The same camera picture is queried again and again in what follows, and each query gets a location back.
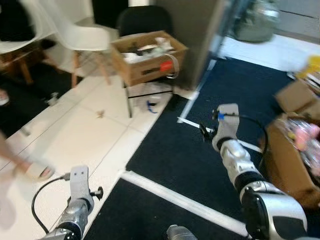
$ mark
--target person's leg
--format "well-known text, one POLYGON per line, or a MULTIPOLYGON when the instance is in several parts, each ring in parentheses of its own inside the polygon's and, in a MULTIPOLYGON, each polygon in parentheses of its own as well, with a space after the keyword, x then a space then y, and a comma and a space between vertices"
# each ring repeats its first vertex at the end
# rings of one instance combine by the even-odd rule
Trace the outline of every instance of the person's leg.
MULTIPOLYGON (((21 157, 15 155, 9 148, 9 146, 6 143, 6 138, 3 135, 2 132, 0 132, 0 157, 8 160, 9 162, 13 162, 17 165, 18 168, 20 168, 24 173, 28 170, 28 168, 31 165, 31 162, 28 162, 21 157)), ((46 168, 42 174, 41 177, 46 176, 50 172, 49 168, 46 168)))

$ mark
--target red object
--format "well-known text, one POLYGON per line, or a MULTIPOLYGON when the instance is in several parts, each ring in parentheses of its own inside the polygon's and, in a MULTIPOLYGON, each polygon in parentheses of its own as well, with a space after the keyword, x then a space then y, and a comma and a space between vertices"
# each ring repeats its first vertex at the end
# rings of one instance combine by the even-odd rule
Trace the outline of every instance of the red object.
POLYGON ((168 70, 172 69, 172 67, 173 67, 172 61, 165 61, 165 62, 161 63, 161 65, 160 65, 160 72, 168 71, 168 70))

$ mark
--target slipper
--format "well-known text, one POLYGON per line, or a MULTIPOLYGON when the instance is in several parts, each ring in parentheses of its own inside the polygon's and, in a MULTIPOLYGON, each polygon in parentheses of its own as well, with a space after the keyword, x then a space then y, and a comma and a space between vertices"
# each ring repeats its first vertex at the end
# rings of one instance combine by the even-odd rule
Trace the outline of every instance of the slipper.
POLYGON ((55 171, 50 167, 40 162, 32 162, 31 165, 28 167, 27 171, 24 172, 23 174, 31 180, 42 182, 51 178, 54 173, 55 171), (49 169, 49 172, 46 175, 41 176, 41 174, 46 169, 49 169))
POLYGON ((0 89, 0 107, 9 103, 9 96, 5 90, 0 89))

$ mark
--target white chair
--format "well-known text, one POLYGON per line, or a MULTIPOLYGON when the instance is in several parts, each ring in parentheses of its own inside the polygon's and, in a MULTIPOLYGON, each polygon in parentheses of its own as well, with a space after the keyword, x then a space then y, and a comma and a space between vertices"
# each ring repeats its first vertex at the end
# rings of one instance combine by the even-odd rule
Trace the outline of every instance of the white chair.
MULTIPOLYGON (((27 0, 22 0, 20 2, 30 16, 30 20, 32 21, 32 25, 33 25, 33 31, 35 32, 35 37, 29 41, 1 41, 0 40, 0 56, 6 56, 5 58, 9 59, 8 62, 5 61, 4 67, 12 64, 13 62, 18 62, 21 68, 21 72, 26 80, 26 83, 32 84, 33 79, 30 75, 28 65, 25 61, 25 57, 31 52, 19 52, 17 55, 15 54, 13 58, 11 56, 13 55, 13 52, 16 52, 34 43, 35 41, 39 40, 43 34, 43 25, 40 19, 39 8, 35 4, 27 0)), ((50 61, 50 64, 58 70, 55 62, 42 49, 40 50, 43 56, 50 61)))
POLYGON ((101 51, 109 49, 110 36, 100 27, 86 27, 73 24, 59 9, 55 0, 38 0, 47 20, 55 30, 61 44, 73 54, 72 87, 77 85, 76 71, 79 68, 79 51, 95 53, 95 60, 107 84, 110 84, 108 73, 102 61, 101 51))

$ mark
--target wooden chair leg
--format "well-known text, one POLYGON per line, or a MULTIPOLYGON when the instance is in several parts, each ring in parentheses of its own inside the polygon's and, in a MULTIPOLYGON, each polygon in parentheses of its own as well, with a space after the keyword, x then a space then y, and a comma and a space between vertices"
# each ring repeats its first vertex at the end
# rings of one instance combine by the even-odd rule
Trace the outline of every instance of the wooden chair leg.
POLYGON ((56 72, 57 72, 58 74, 62 74, 62 71, 58 68, 55 60, 53 60, 52 57, 50 57, 43 49, 41 49, 41 52, 42 52, 44 58, 49 61, 49 64, 50 64, 52 67, 54 67, 54 69, 56 70, 56 72))
POLYGON ((71 79, 71 87, 75 88, 78 84, 78 77, 77 77, 77 69, 79 68, 79 53, 74 51, 73 53, 73 73, 71 79))
POLYGON ((21 68, 21 71, 22 71, 22 74, 23 74, 23 77, 24 77, 26 83, 28 85, 33 84, 34 81, 30 75, 30 72, 29 72, 29 69, 26 64, 25 59, 23 57, 21 57, 18 61, 19 61, 19 65, 20 65, 20 68, 21 68))
POLYGON ((109 79, 109 76, 108 76, 108 73, 107 73, 107 71, 106 71, 106 68, 105 68, 105 66, 104 66, 104 64, 103 64, 103 61, 102 61, 102 59, 101 59, 101 55, 100 55, 101 53, 95 53, 95 61, 96 61, 96 63, 98 64, 98 67, 99 67, 99 69, 100 69, 100 72, 102 73, 102 75, 104 76, 104 78, 105 78, 105 80, 106 80, 106 83, 108 84, 108 85, 110 85, 111 83, 110 83, 110 79, 109 79))

